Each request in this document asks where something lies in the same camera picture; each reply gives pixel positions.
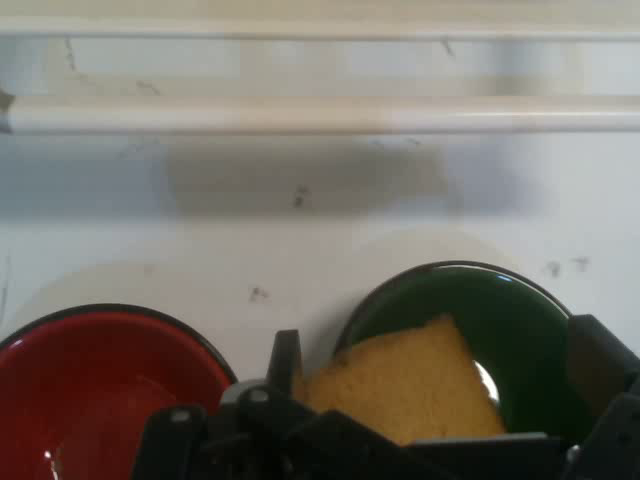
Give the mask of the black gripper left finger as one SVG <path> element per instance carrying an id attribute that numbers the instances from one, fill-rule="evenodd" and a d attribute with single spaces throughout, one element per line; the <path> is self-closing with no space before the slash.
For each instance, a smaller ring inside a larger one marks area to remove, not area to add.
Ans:
<path id="1" fill-rule="evenodd" d="M 135 479 L 289 479 L 295 432 L 314 417 L 294 399 L 302 385 L 299 332 L 276 333 L 266 377 L 236 383 L 218 410 L 183 404 L 147 420 Z"/>

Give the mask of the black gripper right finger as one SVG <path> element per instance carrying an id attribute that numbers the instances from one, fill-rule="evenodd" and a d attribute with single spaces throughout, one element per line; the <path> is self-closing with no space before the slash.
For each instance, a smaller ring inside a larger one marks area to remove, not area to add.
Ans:
<path id="1" fill-rule="evenodd" d="M 569 319 L 567 374 L 595 416 L 566 479 L 639 477 L 639 358 L 592 315 Z"/>

